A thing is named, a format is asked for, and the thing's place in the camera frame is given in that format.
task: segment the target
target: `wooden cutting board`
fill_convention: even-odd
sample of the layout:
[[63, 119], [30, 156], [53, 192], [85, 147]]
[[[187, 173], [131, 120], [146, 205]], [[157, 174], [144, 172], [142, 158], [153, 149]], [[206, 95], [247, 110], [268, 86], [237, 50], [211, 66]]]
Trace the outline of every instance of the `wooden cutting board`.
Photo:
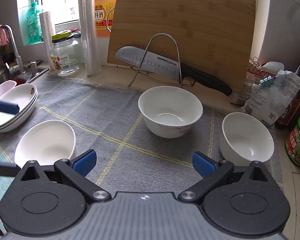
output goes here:
[[[118, 49], [145, 49], [157, 33], [168, 33], [179, 46], [181, 62], [209, 73], [240, 93], [249, 65], [255, 0], [117, 0], [108, 63]], [[178, 61], [176, 46], [157, 37], [149, 51]]]

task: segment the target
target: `kitchen knife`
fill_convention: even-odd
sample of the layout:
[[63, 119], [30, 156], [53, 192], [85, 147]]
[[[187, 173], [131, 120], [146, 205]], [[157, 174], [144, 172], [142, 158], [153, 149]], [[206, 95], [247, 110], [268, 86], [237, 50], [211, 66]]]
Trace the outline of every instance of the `kitchen knife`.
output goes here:
[[[143, 49], [125, 46], [116, 52], [115, 58], [138, 67], [143, 53]], [[172, 59], [147, 51], [141, 68], [180, 82], [179, 63]], [[222, 80], [186, 64], [181, 63], [181, 73], [183, 78], [191, 77], [198, 83], [218, 90], [227, 96], [232, 93], [232, 89]]]

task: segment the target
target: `glass jar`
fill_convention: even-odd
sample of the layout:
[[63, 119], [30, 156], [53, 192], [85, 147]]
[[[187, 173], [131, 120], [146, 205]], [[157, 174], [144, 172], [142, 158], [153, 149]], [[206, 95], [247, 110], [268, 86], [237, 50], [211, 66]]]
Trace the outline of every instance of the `glass jar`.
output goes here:
[[53, 47], [50, 57], [59, 76], [68, 76], [80, 69], [81, 47], [71, 30], [61, 31], [52, 36]]

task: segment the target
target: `orange jug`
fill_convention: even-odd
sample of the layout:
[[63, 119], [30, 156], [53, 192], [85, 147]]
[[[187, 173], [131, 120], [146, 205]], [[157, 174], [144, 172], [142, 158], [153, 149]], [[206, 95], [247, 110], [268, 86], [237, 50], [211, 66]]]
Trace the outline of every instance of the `orange jug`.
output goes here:
[[[110, 32], [106, 29], [106, 18], [108, 11], [115, 6], [116, 0], [95, 0], [95, 19], [97, 37], [110, 37]], [[114, 11], [110, 13], [108, 26], [111, 29]]]

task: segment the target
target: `countertop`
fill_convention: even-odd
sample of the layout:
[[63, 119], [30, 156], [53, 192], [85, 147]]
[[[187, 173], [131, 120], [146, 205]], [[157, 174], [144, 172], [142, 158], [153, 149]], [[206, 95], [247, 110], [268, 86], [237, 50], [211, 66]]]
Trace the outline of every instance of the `countertop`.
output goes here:
[[[40, 67], [48, 67], [48, 63], [43, 62]], [[35, 80], [34, 83], [42, 79], [44, 76], [51, 74], [55, 75], [56, 72], [52, 71], [50, 73], [45, 73], [37, 80]], [[77, 73], [67, 77], [82, 79], [86, 82], [126, 88], [132, 80], [134, 74], [135, 72], [129, 69], [129, 67], [118, 65], [117, 67], [103, 66], [101, 68], [101, 72], [98, 75], [87, 76], [85, 66], [82, 65], [81, 69]], [[150, 76], [162, 81], [171, 82], [171, 80], [167, 80], [157, 74], [150, 74]], [[164, 84], [138, 75], [131, 88], [147, 90], [149, 88], [160, 85]], [[226, 114], [238, 111], [239, 107], [237, 105], [231, 104], [229, 98], [219, 91], [209, 89], [198, 83], [196, 83], [194, 87], [184, 88], [196, 95], [199, 100], [206, 106], [209, 106]], [[289, 240], [300, 240], [300, 168], [292, 164], [287, 157], [284, 143], [288, 135], [288, 130], [277, 130], [276, 145], [280, 156], [283, 173], [284, 194], [288, 199], [291, 208], [290, 217], [283, 231], [283, 234]]]

